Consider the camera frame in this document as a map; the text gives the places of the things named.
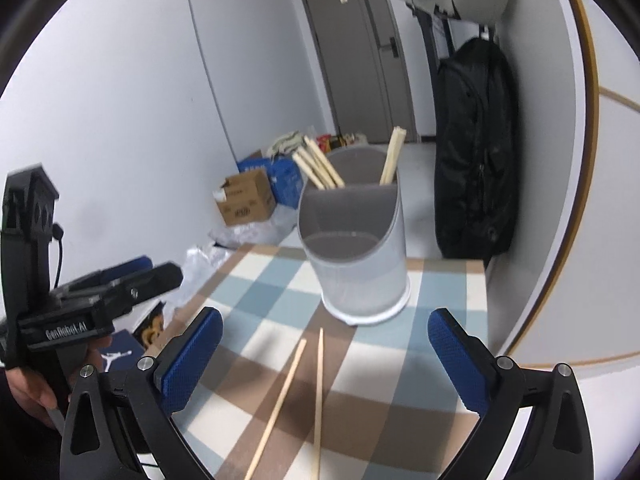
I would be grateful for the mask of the person left hand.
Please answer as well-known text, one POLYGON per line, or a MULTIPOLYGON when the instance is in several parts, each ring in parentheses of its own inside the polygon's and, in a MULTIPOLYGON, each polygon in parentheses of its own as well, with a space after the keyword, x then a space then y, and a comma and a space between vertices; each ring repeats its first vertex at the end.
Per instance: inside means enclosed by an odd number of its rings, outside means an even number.
MULTIPOLYGON (((100 350, 107 348, 112 343, 111 336, 90 340, 87 351, 80 365, 67 377, 71 386, 75 385, 79 370, 84 365, 92 365, 96 370, 103 370, 103 361, 100 350)), ((55 395, 44 378, 27 368, 12 368, 6 370, 6 381, 9 390, 17 404, 29 415, 34 416, 49 428, 54 427, 50 413, 58 408, 55 395)))

